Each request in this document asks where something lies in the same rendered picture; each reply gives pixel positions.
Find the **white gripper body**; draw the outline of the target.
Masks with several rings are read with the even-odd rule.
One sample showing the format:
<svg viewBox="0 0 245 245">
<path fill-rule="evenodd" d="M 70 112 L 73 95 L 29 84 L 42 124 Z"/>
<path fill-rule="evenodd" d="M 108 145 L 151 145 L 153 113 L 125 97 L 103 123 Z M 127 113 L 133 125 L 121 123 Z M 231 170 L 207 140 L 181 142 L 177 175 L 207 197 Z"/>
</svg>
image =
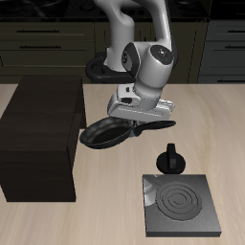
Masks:
<svg viewBox="0 0 245 245">
<path fill-rule="evenodd" d="M 146 111 L 138 106 L 129 106 L 119 102 L 117 94 L 114 94 L 107 106 L 107 114 L 110 117 L 151 123 L 158 121 L 168 121 L 170 113 L 174 109 L 174 104 L 169 100 L 159 100 L 157 106 L 152 110 Z"/>
</svg>

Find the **black frying pan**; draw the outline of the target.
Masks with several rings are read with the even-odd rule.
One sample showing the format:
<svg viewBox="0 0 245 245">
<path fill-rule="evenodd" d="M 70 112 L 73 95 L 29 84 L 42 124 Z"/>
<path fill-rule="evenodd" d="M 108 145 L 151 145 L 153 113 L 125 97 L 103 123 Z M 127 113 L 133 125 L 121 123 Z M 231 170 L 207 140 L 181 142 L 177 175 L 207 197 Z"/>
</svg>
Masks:
<svg viewBox="0 0 245 245">
<path fill-rule="evenodd" d="M 88 126 L 79 136 L 82 144 L 105 149 L 118 145 L 130 137 L 138 137 L 144 130 L 172 127 L 175 121 L 137 122 L 127 119 L 107 117 Z"/>
</svg>

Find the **round black knob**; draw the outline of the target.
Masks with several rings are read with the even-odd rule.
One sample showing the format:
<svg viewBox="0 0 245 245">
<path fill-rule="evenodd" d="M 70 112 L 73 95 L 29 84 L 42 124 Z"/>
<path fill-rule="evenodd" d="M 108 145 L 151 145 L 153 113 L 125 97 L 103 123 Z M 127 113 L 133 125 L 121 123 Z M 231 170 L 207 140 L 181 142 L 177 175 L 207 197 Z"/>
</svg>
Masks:
<svg viewBox="0 0 245 245">
<path fill-rule="evenodd" d="M 185 170 L 186 161 L 176 152 L 175 144 L 168 144 L 167 151 L 158 156 L 156 167 L 164 174 L 181 174 Z"/>
</svg>

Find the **dark grey stove plate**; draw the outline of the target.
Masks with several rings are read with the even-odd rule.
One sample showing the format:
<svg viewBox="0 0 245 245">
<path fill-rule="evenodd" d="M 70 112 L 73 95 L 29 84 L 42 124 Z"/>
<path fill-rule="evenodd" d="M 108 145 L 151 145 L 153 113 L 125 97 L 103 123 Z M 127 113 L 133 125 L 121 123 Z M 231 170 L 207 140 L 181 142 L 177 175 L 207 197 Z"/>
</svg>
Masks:
<svg viewBox="0 0 245 245">
<path fill-rule="evenodd" d="M 221 228 L 203 174 L 143 175 L 146 237 L 219 237 Z"/>
</svg>

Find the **dark wooden cabinet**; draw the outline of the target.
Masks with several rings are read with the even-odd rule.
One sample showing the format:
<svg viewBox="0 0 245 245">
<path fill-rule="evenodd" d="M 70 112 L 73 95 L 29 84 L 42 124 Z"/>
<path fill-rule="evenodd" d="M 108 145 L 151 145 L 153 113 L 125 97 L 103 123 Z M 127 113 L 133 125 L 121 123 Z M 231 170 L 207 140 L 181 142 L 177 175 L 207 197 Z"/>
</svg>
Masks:
<svg viewBox="0 0 245 245">
<path fill-rule="evenodd" d="M 0 187 L 9 202 L 74 202 L 79 75 L 24 76 L 0 119 Z"/>
</svg>

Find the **dark kitchen cupboards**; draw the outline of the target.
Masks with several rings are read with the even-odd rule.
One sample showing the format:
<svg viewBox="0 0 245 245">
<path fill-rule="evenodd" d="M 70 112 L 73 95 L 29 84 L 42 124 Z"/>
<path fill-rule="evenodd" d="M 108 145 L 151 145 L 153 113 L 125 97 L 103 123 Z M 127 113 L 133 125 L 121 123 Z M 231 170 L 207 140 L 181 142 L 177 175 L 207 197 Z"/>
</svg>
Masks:
<svg viewBox="0 0 245 245">
<path fill-rule="evenodd" d="M 245 83 L 245 20 L 210 32 L 216 0 L 167 0 L 178 62 L 170 83 Z M 94 0 L 0 0 L 0 83 L 24 75 L 80 75 L 111 46 L 109 20 Z"/>
</svg>

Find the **flat black base plate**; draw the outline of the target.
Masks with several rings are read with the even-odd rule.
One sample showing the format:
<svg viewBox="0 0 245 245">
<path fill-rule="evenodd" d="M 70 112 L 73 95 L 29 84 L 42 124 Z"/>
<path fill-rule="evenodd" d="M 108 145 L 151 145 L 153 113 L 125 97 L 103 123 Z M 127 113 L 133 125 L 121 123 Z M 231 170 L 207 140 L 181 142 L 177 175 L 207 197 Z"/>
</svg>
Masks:
<svg viewBox="0 0 245 245">
<path fill-rule="evenodd" d="M 107 58 L 106 52 L 98 52 L 85 68 L 86 76 L 94 84 L 124 84 L 133 83 L 135 79 L 127 72 L 117 72 L 103 64 Z"/>
</svg>

